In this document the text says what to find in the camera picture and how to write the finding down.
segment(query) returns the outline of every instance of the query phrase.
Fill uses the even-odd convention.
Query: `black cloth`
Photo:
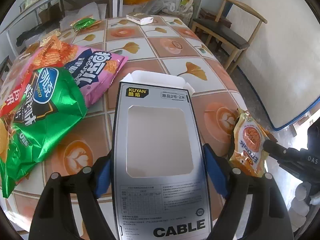
[[[244,38],[236,34],[233,30],[225,27],[222,23],[217,23],[215,21],[205,19],[194,19],[194,21],[208,28],[214,33],[217,33],[222,38],[225,38],[238,49],[246,49],[247,47],[249,47],[249,43]]]
[[[17,47],[20,47],[22,45],[22,43],[31,38],[32,36],[34,35],[37,35],[37,34],[40,34],[44,31],[48,31],[48,29],[50,29],[48,32],[56,29],[56,28],[59,28],[60,25],[59,25],[59,20],[50,20],[50,21],[47,21],[45,23],[41,23],[39,25],[37,25],[36,27],[33,27],[31,30],[28,30],[28,31],[25,31],[23,32],[18,38],[17,38]]]

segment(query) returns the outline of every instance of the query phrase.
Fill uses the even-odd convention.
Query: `box window cutout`
[[[193,170],[186,120],[178,108],[130,107],[127,140],[127,173],[133,178]]]

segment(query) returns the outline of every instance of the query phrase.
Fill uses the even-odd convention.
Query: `ginkgo leaf pattern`
[[[128,42],[126,45],[124,45],[122,48],[117,48],[117,49],[112,49],[110,50],[113,51],[113,50],[116,50],[115,52],[113,53],[116,53],[116,54],[119,54],[121,55],[122,54],[122,49],[132,53],[132,54],[136,54],[138,52],[138,50],[140,49],[139,45],[137,43],[134,43],[134,42]]]
[[[174,19],[173,21],[167,21],[169,24],[171,25],[174,25],[175,23],[176,24],[179,24],[179,25],[182,25],[182,22],[178,19]]]
[[[154,30],[149,30],[149,31],[145,31],[145,33],[147,32],[160,32],[160,33],[167,33],[167,30],[163,29],[163,28],[159,28],[159,27],[156,27]]]
[[[122,24],[122,25],[126,25],[129,22],[129,20],[126,19],[122,19],[120,21],[118,21],[118,23]]]
[[[65,35],[63,35],[63,38],[69,37],[71,35],[71,32],[67,32]]]
[[[76,43],[78,43],[78,42],[80,42],[80,41],[93,41],[95,37],[96,37],[95,34],[89,34],[89,35],[87,35],[84,39],[79,40],[79,41],[76,41],[76,42],[74,42],[73,44],[76,44]]]
[[[200,46],[194,46],[194,47],[199,49],[199,51],[203,54],[205,54],[205,52],[208,52],[211,55],[213,55],[212,52],[204,44],[201,44],[201,47]]]
[[[205,72],[196,64],[193,64],[191,62],[186,62],[187,71],[180,73],[177,76],[181,76],[182,74],[191,74],[194,75],[204,81],[207,81],[207,76],[205,75]]]
[[[182,25],[182,22],[179,21],[178,19],[174,19],[173,21],[174,21],[175,23],[179,24],[179,25]]]
[[[126,25],[128,22],[129,22],[129,20],[122,19],[122,20],[118,21],[117,23],[111,24],[110,26],[111,27],[116,26],[116,25],[118,25],[118,23],[120,23],[121,25]]]
[[[213,55],[212,52],[204,44],[201,44],[201,47],[202,47],[202,49],[204,49],[205,51],[207,51],[208,53]]]

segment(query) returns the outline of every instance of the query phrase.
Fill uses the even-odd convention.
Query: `mattress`
[[[239,67],[280,130],[299,119],[320,95],[320,24],[305,0],[239,0],[265,19]],[[233,5],[231,29],[249,39],[258,19]]]

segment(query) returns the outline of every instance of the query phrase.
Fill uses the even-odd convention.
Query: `orange snack bag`
[[[263,150],[263,143],[268,140],[268,136],[248,112],[239,109],[239,113],[240,117],[233,130],[234,150],[232,145],[230,162],[247,175],[262,177],[264,162],[269,155]]]

